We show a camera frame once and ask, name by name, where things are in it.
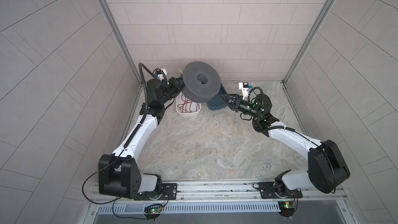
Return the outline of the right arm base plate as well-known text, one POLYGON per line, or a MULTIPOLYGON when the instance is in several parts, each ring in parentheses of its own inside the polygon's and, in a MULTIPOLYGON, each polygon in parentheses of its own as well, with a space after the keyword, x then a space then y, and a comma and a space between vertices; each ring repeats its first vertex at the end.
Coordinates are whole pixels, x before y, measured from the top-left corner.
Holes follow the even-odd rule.
POLYGON ((289 190, 286 186, 282 186, 277 182, 258 182, 255 188, 259 190, 262 199, 293 199, 303 198, 300 190, 289 190))

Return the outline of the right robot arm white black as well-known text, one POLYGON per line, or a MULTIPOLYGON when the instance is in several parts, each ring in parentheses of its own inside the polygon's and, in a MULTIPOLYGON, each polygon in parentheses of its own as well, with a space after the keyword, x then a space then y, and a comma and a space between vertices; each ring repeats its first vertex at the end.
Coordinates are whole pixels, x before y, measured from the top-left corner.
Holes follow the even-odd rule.
POLYGON ((250 116, 256 132, 289 146, 308 162, 306 171, 286 171, 275 178, 276 196, 287 198, 302 188, 316 188, 324 194, 335 193, 351 175, 338 145, 332 140, 313 139, 288 127, 271 114, 271 100, 260 87, 250 89, 248 94, 255 90, 259 94, 253 99, 239 94, 224 94, 221 98, 231 110, 250 116))

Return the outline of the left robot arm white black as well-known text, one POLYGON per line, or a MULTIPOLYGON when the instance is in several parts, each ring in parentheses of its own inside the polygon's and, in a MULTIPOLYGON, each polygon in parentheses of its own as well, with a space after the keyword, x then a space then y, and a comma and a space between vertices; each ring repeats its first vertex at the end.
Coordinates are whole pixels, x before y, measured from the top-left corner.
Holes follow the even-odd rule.
POLYGON ((152 73, 152 79, 144 83, 145 101, 133 130, 112 154, 102 155, 98 162, 98 190, 102 195, 156 199, 163 194, 161 176, 142 174, 137 161, 145 143, 164 116, 165 104, 180 94, 184 83, 182 77, 168 79, 161 69, 155 71, 163 78, 159 79, 152 73))

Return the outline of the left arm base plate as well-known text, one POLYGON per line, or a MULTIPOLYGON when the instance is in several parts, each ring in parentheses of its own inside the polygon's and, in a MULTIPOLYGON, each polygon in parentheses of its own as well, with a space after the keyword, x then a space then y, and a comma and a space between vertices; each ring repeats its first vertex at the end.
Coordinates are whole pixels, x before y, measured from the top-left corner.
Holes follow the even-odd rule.
POLYGON ((135 201, 163 201, 175 200, 177 194, 177 183, 162 183, 160 191, 141 192, 133 199, 135 201))

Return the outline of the dark grey cable spool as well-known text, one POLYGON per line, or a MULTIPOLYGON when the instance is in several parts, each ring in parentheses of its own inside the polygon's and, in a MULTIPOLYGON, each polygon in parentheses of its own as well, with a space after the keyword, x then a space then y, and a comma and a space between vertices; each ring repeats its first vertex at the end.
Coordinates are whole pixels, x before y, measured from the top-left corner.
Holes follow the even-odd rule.
POLYGON ((196 103, 206 103, 218 94, 221 79, 209 64, 194 61, 185 66, 182 73, 184 87, 181 93, 196 103))

